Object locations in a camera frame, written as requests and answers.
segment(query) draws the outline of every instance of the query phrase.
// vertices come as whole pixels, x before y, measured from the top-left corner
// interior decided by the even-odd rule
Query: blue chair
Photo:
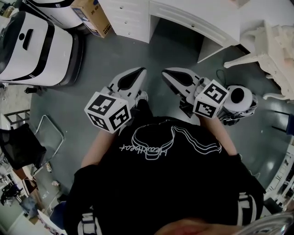
[[[276,113],[281,113],[281,114],[284,114],[284,115],[288,115],[289,118],[288,118],[288,124],[287,124],[287,128],[286,130],[283,130],[281,128],[278,128],[278,127],[274,127],[274,126],[271,126],[273,127],[274,129],[277,129],[277,130],[280,130],[280,131],[283,131],[285,132],[286,134],[288,135],[294,135],[294,115],[290,114],[290,113],[285,113],[285,112],[279,112],[279,111],[275,111]]]

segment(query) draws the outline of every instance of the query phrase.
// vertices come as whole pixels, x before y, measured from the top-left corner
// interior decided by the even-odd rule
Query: white round device
[[[227,90],[230,92],[224,107],[232,112],[244,112],[248,110],[253,101],[252,92],[243,86],[229,86]]]

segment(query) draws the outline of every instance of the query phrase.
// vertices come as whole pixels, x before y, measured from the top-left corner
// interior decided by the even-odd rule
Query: shoe
[[[136,106],[138,106],[139,100],[146,100],[148,102],[148,94],[145,91],[142,91],[141,94],[139,94],[136,98]]]

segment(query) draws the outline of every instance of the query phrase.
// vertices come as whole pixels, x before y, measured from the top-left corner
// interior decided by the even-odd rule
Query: black t-shirt
[[[64,225],[69,235],[78,234],[91,206],[103,235],[153,235],[191,217],[236,225],[240,209],[248,224],[261,214],[263,193],[240,157],[228,156],[208,130],[155,117],[126,127],[98,165],[77,171]]]

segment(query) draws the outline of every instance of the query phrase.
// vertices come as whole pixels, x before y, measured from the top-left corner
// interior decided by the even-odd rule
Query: chair backrest
[[[0,147],[14,169],[30,164],[38,168],[46,153],[27,123],[14,130],[0,129]]]

